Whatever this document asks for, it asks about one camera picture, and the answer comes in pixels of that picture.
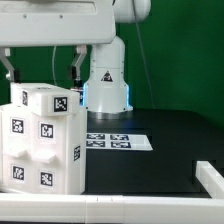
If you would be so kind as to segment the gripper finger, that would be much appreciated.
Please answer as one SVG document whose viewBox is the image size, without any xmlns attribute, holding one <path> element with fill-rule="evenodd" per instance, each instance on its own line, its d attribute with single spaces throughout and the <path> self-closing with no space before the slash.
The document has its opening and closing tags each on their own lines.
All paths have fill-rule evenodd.
<svg viewBox="0 0 224 224">
<path fill-rule="evenodd" d="M 0 47 L 0 61 L 7 69 L 8 73 L 6 74 L 6 78 L 10 82 L 19 83 L 20 82 L 20 70 L 15 69 L 11 62 L 9 61 L 8 57 L 10 56 L 10 49 L 9 48 L 3 48 Z"/>
</svg>

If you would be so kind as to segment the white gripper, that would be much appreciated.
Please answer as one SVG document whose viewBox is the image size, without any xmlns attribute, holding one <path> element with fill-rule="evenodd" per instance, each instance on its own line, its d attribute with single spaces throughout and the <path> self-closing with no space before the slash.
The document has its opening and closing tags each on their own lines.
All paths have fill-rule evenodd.
<svg viewBox="0 0 224 224">
<path fill-rule="evenodd" d="M 75 81 L 86 45 L 111 43 L 115 34 L 110 0 L 0 0 L 0 46 L 77 45 L 69 66 Z"/>
</svg>

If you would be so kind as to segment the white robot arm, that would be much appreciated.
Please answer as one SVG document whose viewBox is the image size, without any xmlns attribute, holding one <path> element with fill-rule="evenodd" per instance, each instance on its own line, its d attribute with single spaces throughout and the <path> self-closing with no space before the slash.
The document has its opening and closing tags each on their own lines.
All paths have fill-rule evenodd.
<svg viewBox="0 0 224 224">
<path fill-rule="evenodd" d="M 129 113 L 125 45 L 116 25 L 142 21 L 150 9 L 151 0 L 0 0 L 0 61 L 14 85 L 20 71 L 7 58 L 10 48 L 75 46 L 71 76 L 78 86 L 80 64 L 91 46 L 81 105 L 97 117 Z"/>
</svg>

